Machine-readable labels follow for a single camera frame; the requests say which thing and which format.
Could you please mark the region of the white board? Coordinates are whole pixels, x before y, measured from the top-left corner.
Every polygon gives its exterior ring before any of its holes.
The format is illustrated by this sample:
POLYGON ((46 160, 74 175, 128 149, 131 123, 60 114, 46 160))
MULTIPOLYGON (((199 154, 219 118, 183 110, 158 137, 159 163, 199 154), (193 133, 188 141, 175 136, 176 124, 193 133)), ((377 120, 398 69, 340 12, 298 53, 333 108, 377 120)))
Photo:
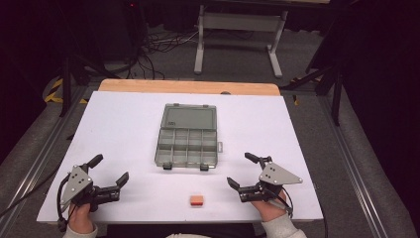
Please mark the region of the white board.
POLYGON ((55 223, 59 183, 73 166, 102 154, 102 162, 89 172, 95 184, 112 185, 125 172, 129 180, 119 201, 103 204, 93 213, 96 222, 254 222, 259 220, 259 213, 251 204, 241 202, 227 183, 227 178, 242 186, 258 181, 262 170, 247 160, 245 153, 271 156, 275 163, 303 179, 303 183, 287 187, 294 220, 321 218, 318 197, 282 97, 96 91, 37 219, 55 223), (158 131, 167 103, 217 108, 218 140, 223 151, 215 169, 166 171, 156 165, 158 131), (204 204, 191 206, 191 195, 203 195, 204 204))

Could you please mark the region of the person's right hand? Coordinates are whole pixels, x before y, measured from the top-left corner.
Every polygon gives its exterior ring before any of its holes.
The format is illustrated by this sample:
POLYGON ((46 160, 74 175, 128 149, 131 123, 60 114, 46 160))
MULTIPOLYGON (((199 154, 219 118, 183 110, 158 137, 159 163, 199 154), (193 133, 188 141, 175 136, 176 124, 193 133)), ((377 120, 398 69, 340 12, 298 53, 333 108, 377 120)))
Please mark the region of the person's right hand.
POLYGON ((252 206, 259 212, 262 222, 270 222, 286 213, 284 209, 265 201, 252 201, 252 206))

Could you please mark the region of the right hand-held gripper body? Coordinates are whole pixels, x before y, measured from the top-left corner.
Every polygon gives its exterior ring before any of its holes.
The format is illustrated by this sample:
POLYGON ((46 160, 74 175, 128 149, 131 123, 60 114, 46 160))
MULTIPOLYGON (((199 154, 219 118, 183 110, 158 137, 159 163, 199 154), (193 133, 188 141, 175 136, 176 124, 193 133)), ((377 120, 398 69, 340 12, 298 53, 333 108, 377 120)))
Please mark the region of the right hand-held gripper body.
POLYGON ((285 203, 280 197, 286 184, 303 183, 303 179, 274 162, 269 162, 259 175, 259 181, 253 186, 238 187, 241 202, 274 201, 285 203))

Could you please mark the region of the black metal stand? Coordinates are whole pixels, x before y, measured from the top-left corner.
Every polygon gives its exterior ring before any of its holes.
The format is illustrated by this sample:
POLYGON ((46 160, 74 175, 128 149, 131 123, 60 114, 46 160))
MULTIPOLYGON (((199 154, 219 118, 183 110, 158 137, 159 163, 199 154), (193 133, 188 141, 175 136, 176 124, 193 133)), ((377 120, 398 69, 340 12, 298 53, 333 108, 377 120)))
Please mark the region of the black metal stand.
POLYGON ((334 88, 333 101, 331 105, 331 117, 334 124, 339 126, 339 111, 343 86, 340 69, 341 66, 338 63, 335 63, 322 69, 317 69, 294 82, 290 82, 288 85, 282 86, 280 89, 292 91, 312 80, 315 80, 316 78, 319 78, 320 81, 315 86, 314 92, 317 95, 325 96, 331 88, 334 88))
POLYGON ((86 86, 90 82, 90 76, 86 67, 92 68, 100 76, 116 78, 116 75, 105 68, 81 55, 72 54, 65 56, 61 64, 62 76, 62 106, 60 116, 64 117, 70 110, 72 104, 71 82, 74 80, 77 85, 86 86))

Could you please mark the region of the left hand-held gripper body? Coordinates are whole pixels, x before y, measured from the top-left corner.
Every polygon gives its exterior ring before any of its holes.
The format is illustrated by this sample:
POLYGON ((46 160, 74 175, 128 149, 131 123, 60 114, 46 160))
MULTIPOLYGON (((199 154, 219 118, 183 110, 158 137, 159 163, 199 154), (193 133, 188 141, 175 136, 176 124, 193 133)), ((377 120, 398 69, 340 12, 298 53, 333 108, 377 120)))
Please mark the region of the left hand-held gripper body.
POLYGON ((71 173, 64 178, 65 189, 59 197, 59 211, 65 212, 73 203, 76 206, 90 205, 95 212, 101 204, 119 201, 120 186, 118 184, 100 187, 94 184, 86 168, 74 166, 71 173))

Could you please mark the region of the person's left hand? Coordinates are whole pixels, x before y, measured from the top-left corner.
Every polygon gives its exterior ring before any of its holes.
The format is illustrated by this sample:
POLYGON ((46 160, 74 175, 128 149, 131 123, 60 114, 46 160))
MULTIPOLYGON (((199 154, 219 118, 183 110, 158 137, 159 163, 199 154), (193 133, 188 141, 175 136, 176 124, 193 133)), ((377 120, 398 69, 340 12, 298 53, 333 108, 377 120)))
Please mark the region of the person's left hand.
POLYGON ((90 204, 77 206, 71 204, 68 214, 69 228, 79 234, 89 234, 96 230, 94 223, 90 218, 90 204))

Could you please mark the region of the aluminium floor rail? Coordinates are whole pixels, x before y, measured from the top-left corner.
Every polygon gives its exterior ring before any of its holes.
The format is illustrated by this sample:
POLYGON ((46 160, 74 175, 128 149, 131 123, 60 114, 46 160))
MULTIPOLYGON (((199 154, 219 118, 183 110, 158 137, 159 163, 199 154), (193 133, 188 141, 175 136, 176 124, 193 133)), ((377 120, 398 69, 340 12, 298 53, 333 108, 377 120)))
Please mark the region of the aluminium floor rail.
POLYGON ((53 156, 53 151, 66 126, 71 114, 87 90, 86 86, 77 86, 68 99, 69 105, 62 104, 62 108, 56 117, 53 117, 53 125, 48 136, 42 140, 42 147, 30 159, 31 166, 14 190, 13 197, 8 202, 5 212, 0 216, 0 237, 3 237, 12 227, 24 207, 25 200, 40 186, 40 177, 47 163, 53 156))
POLYGON ((341 128, 335 124, 332 117, 332 109, 330 103, 326 97, 319 97, 318 101, 321 108, 326 116, 326 120, 334 134, 335 140, 339 146, 342 158, 344 161, 344 167, 348 174, 348 177, 352 183, 353 190, 358 198, 358 202, 363 210, 369 229, 373 235, 373 238, 389 238, 388 234, 383 226, 383 223, 377 213, 376 207, 372 201, 372 197, 368 192, 368 188, 363 180, 360 171, 357 168, 354 157, 350 151, 350 148, 344 138, 341 128))

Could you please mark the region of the clear grey compartment box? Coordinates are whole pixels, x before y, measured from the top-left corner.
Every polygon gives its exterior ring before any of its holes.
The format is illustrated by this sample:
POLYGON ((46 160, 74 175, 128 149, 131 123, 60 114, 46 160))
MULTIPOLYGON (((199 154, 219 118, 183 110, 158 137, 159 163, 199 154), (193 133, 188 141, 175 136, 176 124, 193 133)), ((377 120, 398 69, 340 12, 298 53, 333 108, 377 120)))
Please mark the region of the clear grey compartment box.
POLYGON ((172 103, 164 106, 155 163, 164 170, 215 169, 219 142, 214 105, 172 103))

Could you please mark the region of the white metal table frame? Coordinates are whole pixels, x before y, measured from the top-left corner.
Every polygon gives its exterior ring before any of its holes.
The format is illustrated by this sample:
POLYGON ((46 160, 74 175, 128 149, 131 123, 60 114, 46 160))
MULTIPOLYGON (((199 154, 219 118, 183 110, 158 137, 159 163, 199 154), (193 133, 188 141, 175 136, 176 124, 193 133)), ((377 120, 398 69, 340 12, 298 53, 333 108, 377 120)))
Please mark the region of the white metal table frame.
POLYGON ((196 74, 202 72, 205 29, 271 32, 273 33, 273 41, 270 45, 266 46, 266 50, 274 76, 276 78, 282 78, 282 70, 276 55, 276 50, 284 30, 287 15, 287 11, 282 11, 278 16, 212 13, 207 12, 205 6, 201 5, 198 16, 198 44, 194 72, 196 74))

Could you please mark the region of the wooden table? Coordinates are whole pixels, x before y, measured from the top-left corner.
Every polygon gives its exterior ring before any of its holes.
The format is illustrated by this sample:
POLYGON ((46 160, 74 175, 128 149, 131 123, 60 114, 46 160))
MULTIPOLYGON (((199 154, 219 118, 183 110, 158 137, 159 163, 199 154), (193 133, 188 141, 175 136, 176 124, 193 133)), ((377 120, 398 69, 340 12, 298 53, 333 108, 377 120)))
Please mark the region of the wooden table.
POLYGON ((272 95, 279 96, 277 85, 271 83, 146 80, 146 79, 104 79, 99 91, 149 92, 149 93, 195 93, 232 95, 272 95))

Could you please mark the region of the yellow black floor tape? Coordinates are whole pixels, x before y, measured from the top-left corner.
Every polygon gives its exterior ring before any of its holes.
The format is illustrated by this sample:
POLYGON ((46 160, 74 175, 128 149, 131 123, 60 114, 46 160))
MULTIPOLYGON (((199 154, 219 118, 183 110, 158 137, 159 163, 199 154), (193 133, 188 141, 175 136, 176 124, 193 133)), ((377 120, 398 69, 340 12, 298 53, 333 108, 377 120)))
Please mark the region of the yellow black floor tape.
POLYGON ((44 91, 44 102, 46 103, 63 103, 63 79, 53 79, 44 91))

